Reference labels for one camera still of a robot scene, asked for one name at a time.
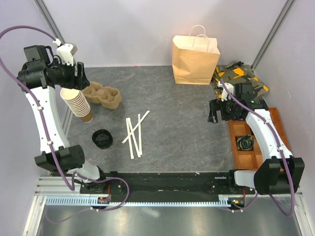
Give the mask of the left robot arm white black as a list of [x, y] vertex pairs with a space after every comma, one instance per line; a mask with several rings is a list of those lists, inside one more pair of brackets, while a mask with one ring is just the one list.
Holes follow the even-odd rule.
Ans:
[[80, 92], [89, 86], [84, 64], [76, 62], [75, 44], [57, 47], [33, 45], [24, 48], [27, 62], [18, 73], [18, 81], [25, 92], [37, 125], [41, 154], [35, 157], [38, 167], [59, 174], [75, 174], [91, 183], [96, 193], [104, 193], [108, 181], [100, 167], [90, 164], [80, 145], [71, 146], [62, 129], [56, 106], [55, 86]]

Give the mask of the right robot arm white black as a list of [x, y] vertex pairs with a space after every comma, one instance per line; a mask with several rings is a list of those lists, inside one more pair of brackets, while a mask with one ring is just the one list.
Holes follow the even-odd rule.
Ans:
[[266, 102], [257, 98], [250, 82], [232, 85], [220, 81], [221, 98], [209, 102], [208, 121], [242, 118], [253, 132], [259, 145], [263, 163], [256, 171], [232, 170], [225, 181], [230, 193], [238, 193], [243, 186], [255, 189], [260, 195], [294, 194], [300, 184], [305, 163], [294, 157], [282, 141], [271, 119]]

